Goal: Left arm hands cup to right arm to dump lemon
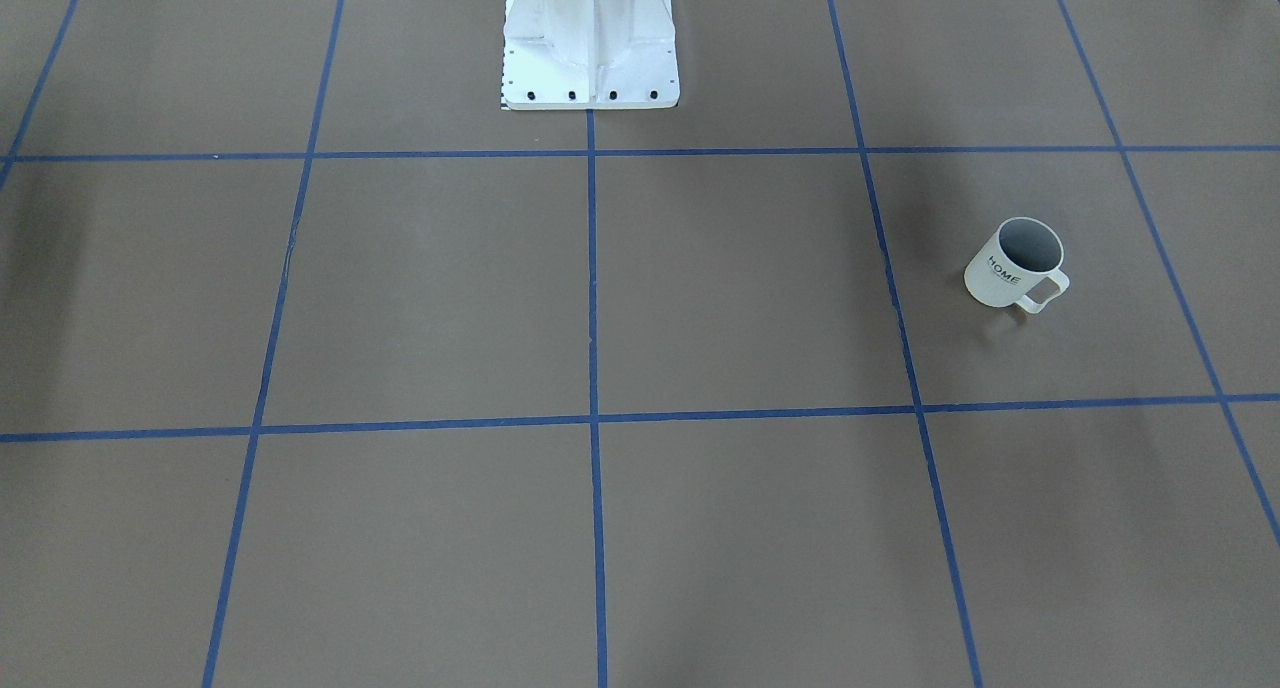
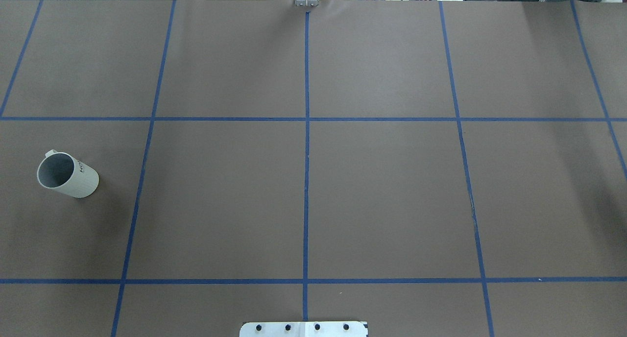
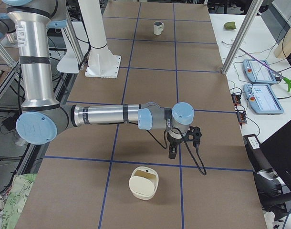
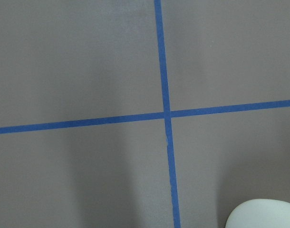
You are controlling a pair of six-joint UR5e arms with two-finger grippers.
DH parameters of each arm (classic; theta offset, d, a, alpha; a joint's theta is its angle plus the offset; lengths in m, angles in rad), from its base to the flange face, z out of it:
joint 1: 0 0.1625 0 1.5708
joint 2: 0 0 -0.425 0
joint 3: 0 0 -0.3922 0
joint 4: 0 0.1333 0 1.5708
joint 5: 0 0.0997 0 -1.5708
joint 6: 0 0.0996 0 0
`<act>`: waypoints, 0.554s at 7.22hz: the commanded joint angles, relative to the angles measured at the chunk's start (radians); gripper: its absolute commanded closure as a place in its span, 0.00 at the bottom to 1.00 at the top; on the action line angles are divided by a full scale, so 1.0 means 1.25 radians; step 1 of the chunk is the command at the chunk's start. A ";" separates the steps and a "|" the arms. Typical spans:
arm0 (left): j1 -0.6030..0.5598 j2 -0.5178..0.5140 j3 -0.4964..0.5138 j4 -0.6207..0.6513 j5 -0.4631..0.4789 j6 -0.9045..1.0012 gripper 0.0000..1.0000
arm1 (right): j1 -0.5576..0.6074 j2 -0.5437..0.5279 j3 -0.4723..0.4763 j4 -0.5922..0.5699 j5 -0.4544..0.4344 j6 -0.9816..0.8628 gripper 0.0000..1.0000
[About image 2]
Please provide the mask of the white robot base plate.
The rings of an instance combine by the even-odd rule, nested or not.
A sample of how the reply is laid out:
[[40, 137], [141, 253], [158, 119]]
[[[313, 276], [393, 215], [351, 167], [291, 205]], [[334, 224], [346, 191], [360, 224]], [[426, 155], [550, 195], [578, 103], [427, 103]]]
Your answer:
[[240, 337], [367, 337], [362, 321], [251, 322], [240, 328]]

